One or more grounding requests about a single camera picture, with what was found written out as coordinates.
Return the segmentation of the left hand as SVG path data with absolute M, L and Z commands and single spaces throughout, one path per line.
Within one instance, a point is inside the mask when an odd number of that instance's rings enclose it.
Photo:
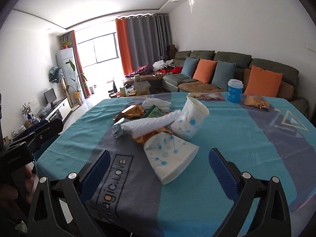
M 24 199 L 31 204 L 34 195 L 34 179 L 32 170 L 28 165 L 24 166 Z M 18 192 L 14 187 L 6 184 L 3 179 L 1 179 L 1 204 L 9 203 L 18 198 Z

